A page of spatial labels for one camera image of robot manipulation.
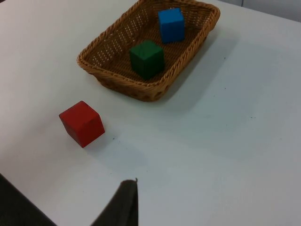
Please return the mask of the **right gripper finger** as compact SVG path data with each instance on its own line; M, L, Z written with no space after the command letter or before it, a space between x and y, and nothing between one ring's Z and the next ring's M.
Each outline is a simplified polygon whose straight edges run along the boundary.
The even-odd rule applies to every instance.
M93 226L138 226L138 180L124 180Z

